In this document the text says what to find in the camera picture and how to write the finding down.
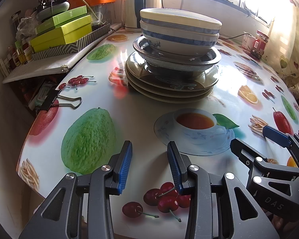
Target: plastic bag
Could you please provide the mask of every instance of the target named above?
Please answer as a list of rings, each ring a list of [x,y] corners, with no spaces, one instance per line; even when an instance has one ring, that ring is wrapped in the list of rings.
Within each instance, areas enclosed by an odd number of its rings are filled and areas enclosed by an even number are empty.
[[[41,22],[39,22],[34,17],[25,17],[22,18],[19,26],[17,28],[16,40],[21,41],[24,37],[34,37],[36,36],[34,29],[39,26]]]

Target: green bottle cap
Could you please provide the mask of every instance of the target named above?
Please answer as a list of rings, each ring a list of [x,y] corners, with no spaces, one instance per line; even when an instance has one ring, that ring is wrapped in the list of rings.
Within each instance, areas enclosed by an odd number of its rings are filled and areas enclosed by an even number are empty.
[[[20,41],[16,41],[14,44],[15,44],[16,48],[21,47]]]

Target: fruit-patterned tablecloth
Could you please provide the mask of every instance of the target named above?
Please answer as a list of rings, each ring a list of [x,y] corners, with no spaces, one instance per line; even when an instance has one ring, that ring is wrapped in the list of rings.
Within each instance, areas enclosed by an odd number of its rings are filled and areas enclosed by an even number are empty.
[[[133,159],[126,188],[121,196],[111,196],[114,232],[139,239],[183,239],[188,199],[178,197],[179,206],[170,205],[182,222],[162,212],[171,202],[155,202],[155,195],[173,186],[166,155],[168,141],[174,140],[192,163],[218,175],[232,172],[246,185],[248,168],[231,153],[230,141],[238,137],[270,162],[292,166],[287,149],[264,139],[262,127],[268,124],[299,134],[299,107],[270,66],[222,37],[216,44],[222,55],[217,64],[219,81],[207,97],[190,104],[150,99],[127,85],[124,70],[134,51],[132,43],[140,35],[118,30],[74,67],[63,80],[60,94],[81,96],[82,104],[75,110],[52,107],[39,113],[24,143],[17,172],[46,197],[65,174],[92,172],[119,153],[124,140],[130,140]],[[82,81],[75,81],[80,75]],[[182,120],[177,120],[181,113]],[[221,135],[211,135],[206,127],[186,133],[183,125],[190,120],[184,114],[193,117],[192,113],[209,118],[209,125],[216,126]],[[128,217],[135,209],[159,218]]]

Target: curtain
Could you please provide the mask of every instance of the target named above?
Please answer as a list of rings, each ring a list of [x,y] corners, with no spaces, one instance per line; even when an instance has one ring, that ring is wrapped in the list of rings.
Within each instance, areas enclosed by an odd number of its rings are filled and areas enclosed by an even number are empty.
[[[273,0],[275,18],[263,59],[299,98],[299,8],[293,0]]]

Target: tea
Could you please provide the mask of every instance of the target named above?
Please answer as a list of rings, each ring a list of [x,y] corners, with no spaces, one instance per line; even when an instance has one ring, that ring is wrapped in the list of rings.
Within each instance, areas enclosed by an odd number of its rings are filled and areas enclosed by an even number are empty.
[[[190,129],[206,129],[214,126],[214,122],[209,117],[194,112],[181,114],[176,121]]]

